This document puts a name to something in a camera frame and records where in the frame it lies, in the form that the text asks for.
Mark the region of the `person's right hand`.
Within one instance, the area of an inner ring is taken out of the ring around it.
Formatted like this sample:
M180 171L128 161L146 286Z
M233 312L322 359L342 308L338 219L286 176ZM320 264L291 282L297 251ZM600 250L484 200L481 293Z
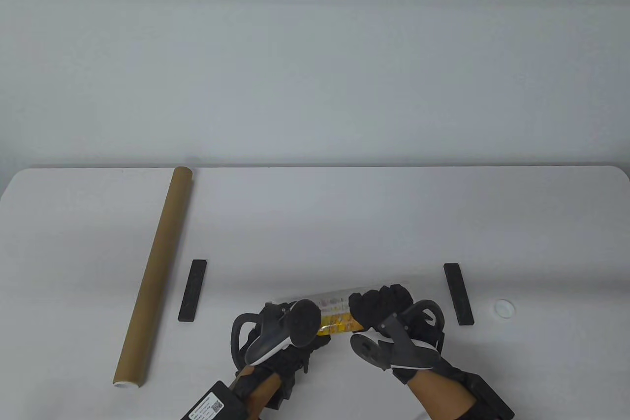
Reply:
M464 384L466 374L445 361L444 316L432 300L414 301L402 285L349 296L349 311L362 330L350 338L353 352L407 384L419 371L432 371Z

